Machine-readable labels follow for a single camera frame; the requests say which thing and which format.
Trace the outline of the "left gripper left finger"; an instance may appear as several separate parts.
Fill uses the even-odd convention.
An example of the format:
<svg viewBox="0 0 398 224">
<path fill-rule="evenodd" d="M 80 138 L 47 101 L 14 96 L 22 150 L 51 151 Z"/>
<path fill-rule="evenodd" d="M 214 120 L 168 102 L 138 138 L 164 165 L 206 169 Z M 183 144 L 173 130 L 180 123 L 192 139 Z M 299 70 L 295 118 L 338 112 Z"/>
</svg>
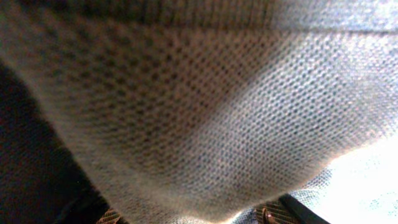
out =
<svg viewBox="0 0 398 224">
<path fill-rule="evenodd" d="M 96 224 L 127 224 L 127 221 L 117 211 L 109 209 Z"/>
</svg>

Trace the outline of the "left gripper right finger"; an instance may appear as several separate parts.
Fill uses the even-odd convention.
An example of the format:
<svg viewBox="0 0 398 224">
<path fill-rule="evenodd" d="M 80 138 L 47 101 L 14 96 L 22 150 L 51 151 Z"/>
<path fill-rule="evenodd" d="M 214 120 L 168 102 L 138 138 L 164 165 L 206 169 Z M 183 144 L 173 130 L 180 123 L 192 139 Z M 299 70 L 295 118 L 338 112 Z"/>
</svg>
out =
<svg viewBox="0 0 398 224">
<path fill-rule="evenodd" d="M 254 208 L 259 224 L 330 224 L 290 194 Z"/>
</svg>

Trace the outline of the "blue polo shirt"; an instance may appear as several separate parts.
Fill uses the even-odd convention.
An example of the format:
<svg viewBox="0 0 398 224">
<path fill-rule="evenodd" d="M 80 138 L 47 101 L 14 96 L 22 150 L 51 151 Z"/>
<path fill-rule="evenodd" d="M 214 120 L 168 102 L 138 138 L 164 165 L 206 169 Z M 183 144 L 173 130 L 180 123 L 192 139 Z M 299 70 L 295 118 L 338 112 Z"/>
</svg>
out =
<svg viewBox="0 0 398 224">
<path fill-rule="evenodd" d="M 2 1 L 1 222 L 241 222 L 397 137 L 396 1 Z"/>
</svg>

